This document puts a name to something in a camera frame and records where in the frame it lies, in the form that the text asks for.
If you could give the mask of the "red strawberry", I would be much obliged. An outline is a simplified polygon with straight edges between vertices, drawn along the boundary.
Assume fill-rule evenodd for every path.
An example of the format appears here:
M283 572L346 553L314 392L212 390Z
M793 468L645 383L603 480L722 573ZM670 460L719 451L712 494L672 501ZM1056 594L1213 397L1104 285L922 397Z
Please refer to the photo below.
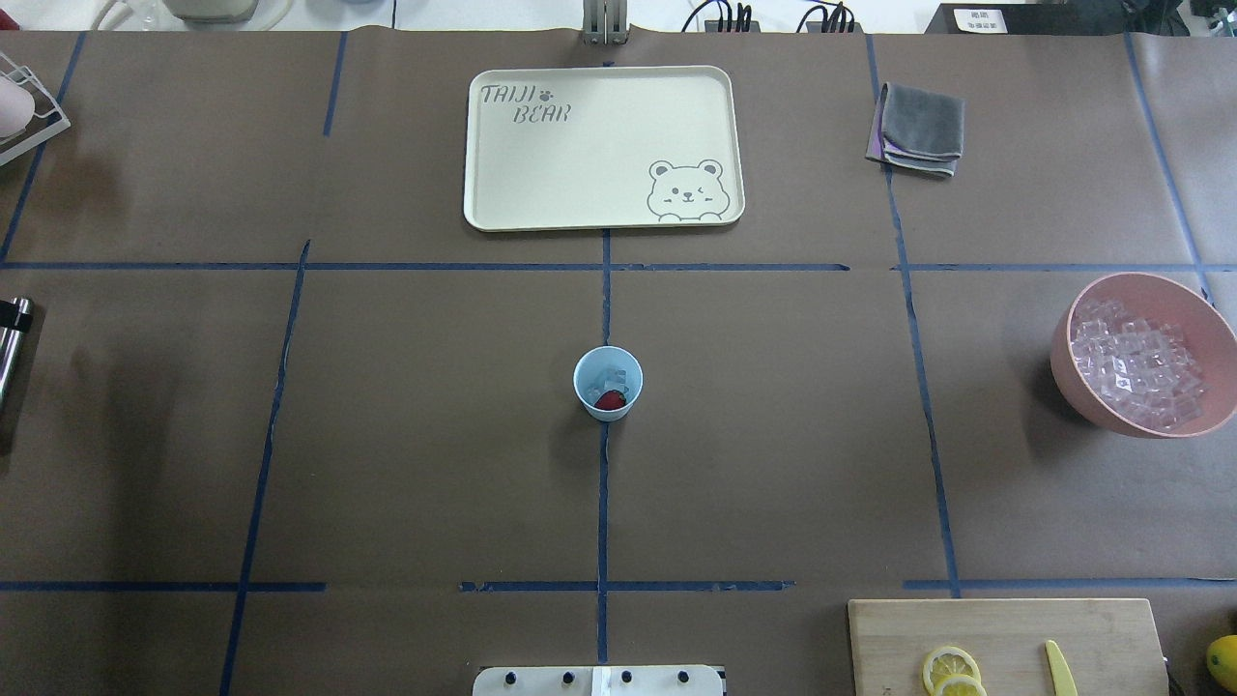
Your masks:
M593 401L593 407L597 410L621 410L627 405L627 396L623 391L605 391Z

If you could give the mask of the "clear ice cubes pile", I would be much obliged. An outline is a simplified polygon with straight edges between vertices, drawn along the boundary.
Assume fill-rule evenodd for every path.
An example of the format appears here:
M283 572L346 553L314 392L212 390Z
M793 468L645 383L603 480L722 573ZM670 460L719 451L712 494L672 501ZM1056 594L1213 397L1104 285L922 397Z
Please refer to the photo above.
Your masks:
M1070 351L1087 387L1128 422L1175 431L1204 415L1209 387L1176 325L1149 321L1121 300L1082 300Z

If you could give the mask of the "steel black muddler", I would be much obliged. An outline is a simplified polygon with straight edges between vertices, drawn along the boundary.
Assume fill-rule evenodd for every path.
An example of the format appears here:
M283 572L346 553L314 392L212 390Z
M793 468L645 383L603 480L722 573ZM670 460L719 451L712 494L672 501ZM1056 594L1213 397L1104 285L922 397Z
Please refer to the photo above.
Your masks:
M12 387L19 347L33 326L33 304L28 297L1 300L1 409Z

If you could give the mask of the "light blue cup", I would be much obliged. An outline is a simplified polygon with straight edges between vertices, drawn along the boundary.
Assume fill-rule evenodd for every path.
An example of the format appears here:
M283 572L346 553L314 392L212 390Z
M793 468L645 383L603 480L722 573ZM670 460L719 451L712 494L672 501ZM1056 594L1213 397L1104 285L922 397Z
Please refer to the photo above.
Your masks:
M623 396L627 396L628 402L621 410L597 410L593 407L593 401L596 401L596 397L601 396L600 391L593 389L593 380L607 365L618 365L627 370L628 391ZM628 413L638 399L638 396L641 396L644 388L644 370L632 354L623 351L622 347L601 345L601 347L593 347L591 351L588 351L588 354L584 354L576 361L571 383L578 399L585 405L585 410L594 419L599 422L616 422Z

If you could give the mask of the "ice cube in cup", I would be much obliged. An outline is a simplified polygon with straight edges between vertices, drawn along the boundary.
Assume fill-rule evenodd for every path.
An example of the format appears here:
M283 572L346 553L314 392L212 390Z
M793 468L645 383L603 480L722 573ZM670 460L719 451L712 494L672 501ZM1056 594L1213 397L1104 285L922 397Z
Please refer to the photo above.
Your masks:
M618 393L627 393L627 370L618 365L607 365L602 368L600 373L593 380L593 389L597 392L610 392L615 391Z

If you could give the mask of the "white cup rack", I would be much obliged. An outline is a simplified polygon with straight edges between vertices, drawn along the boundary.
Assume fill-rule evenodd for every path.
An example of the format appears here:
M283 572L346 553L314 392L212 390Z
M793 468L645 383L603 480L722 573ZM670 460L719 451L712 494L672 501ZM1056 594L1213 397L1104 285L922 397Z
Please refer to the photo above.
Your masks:
M1 52L2 74L9 79L25 84L35 99L33 119L22 134L1 140L1 167L7 166L19 156L30 153L35 147L71 127L71 119L52 91L48 91L40 75L27 66L19 66L12 57Z

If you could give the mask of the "pink cup on rack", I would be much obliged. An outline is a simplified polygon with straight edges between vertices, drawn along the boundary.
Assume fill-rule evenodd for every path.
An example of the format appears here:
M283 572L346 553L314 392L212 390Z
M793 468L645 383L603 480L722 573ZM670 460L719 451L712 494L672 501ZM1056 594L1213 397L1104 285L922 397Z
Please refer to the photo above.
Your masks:
M25 84L7 75L0 79L0 135L1 140L22 134L33 119L35 99Z

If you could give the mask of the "cream bear tray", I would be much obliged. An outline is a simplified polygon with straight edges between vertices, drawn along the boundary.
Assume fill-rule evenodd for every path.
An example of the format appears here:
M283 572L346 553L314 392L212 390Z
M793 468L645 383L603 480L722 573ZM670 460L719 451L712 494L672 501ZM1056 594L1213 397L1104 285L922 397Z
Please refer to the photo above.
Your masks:
M720 226L745 206L721 68L512 68L470 83L463 213L482 232Z

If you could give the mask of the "black power strip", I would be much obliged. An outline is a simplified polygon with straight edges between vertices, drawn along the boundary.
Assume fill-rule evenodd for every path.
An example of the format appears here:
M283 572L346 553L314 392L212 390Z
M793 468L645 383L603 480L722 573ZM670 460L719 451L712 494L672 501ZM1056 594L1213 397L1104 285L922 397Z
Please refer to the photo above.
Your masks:
M689 1L680 31L703 35L857 35L845 1Z

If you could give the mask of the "folded grey cloth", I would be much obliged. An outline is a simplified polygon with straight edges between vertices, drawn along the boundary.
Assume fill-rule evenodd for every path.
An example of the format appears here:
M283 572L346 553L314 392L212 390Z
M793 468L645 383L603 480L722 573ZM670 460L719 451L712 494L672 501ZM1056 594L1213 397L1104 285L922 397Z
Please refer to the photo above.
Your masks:
M880 84L865 158L951 177L964 153L962 98L901 83Z

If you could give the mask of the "lemon slices row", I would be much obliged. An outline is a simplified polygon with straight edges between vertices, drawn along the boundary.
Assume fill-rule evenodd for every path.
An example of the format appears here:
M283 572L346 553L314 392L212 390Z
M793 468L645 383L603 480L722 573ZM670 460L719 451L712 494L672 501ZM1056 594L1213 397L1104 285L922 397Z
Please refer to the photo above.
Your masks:
M987 695L975 656L955 645L936 647L922 661L927 695Z

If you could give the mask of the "pink bowl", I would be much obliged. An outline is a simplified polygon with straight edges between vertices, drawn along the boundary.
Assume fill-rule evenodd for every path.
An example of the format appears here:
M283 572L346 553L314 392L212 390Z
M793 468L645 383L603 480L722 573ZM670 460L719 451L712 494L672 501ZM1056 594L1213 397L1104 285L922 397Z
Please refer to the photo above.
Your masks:
M1070 405L1110 431L1184 439L1235 415L1236 342L1201 295L1159 274L1108 274L1056 325L1051 375Z

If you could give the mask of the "yellow plastic knife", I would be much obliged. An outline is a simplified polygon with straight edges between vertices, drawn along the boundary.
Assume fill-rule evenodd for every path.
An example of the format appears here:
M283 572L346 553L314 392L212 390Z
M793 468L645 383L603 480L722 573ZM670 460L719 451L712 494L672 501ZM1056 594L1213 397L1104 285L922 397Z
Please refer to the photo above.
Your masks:
M1077 696L1077 682L1072 677L1072 671L1060 645L1055 640L1048 639L1044 649L1047 649L1047 663L1049 665L1054 695Z

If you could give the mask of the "wooden cutting board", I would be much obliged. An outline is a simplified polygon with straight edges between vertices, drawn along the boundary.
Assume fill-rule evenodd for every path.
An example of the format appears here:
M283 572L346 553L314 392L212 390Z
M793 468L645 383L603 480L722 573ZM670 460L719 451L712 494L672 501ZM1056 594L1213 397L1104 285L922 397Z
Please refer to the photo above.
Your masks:
M858 695L923 695L922 661L943 645L978 664L990 695L1051 695L1047 642L1081 695L1166 695L1169 679L1148 600L850 600Z

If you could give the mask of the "yellow lemon far left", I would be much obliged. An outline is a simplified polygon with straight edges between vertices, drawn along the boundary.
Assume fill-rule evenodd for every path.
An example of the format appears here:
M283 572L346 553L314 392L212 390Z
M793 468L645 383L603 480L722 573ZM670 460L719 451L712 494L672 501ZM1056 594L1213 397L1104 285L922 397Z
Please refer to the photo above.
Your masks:
M1205 666L1212 682L1225 692L1237 692L1237 635L1218 637L1205 651Z

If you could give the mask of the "aluminium frame post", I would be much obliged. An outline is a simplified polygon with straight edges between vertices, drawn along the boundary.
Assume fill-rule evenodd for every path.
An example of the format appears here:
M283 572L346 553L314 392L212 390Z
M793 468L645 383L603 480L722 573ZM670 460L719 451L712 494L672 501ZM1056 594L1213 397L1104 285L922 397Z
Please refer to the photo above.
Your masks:
M627 0L584 0L581 41L584 45L627 45L630 40Z

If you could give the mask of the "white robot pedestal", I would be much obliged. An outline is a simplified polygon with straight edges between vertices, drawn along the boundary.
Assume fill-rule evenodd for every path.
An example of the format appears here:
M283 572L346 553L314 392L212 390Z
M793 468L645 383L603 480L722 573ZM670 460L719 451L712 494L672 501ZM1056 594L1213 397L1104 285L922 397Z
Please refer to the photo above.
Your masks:
M503 666L477 671L473 695L725 695L720 668L703 664Z

